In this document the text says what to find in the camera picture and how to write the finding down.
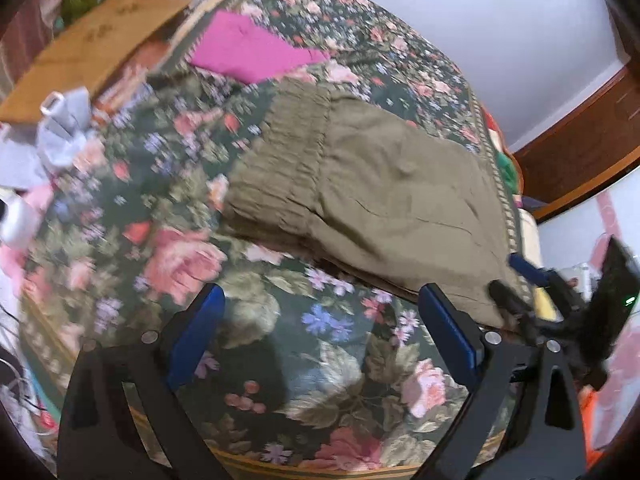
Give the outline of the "white crumpled cloth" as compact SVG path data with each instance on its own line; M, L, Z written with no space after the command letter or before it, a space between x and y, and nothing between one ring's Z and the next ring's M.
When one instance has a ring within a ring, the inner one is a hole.
M87 88L51 92L36 126L1 127L1 186L28 191L70 168L91 136Z

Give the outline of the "dark floral bedspread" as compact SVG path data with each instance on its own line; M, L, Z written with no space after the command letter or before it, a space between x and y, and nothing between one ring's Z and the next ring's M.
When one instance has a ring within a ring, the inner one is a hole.
M21 296L32 386L60 416L84 340L136 340L217 281L224 324L178 397L235 478L407 479L465 390L410 302L221 229L228 173L262 133L276 86L189 66L219 10L329 52L298 79L349 92L477 156L498 209L492 232L509 249L522 246L480 103L410 25L370 0L209 0L140 96L56 182Z

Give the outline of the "pink folded cloth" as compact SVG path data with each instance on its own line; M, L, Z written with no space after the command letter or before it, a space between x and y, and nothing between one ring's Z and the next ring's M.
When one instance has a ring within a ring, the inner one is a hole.
M257 84L329 58L321 50L291 46L247 16L219 11L205 29L189 63L242 84Z

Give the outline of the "wooden bedside board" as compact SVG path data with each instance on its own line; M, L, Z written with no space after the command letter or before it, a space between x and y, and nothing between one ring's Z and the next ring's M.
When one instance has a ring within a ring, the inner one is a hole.
M53 40L1 103L9 124L40 121L53 91L84 87L96 96L132 52L171 21L190 0L105 0Z

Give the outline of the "olive brown pants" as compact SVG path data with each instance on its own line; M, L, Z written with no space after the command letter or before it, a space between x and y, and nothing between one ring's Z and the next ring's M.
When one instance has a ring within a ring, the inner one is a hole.
M222 215L236 235L402 298L435 283L483 325L506 322L491 281L526 292L506 262L520 230L491 140L471 152L325 84L277 85L259 138L230 171Z

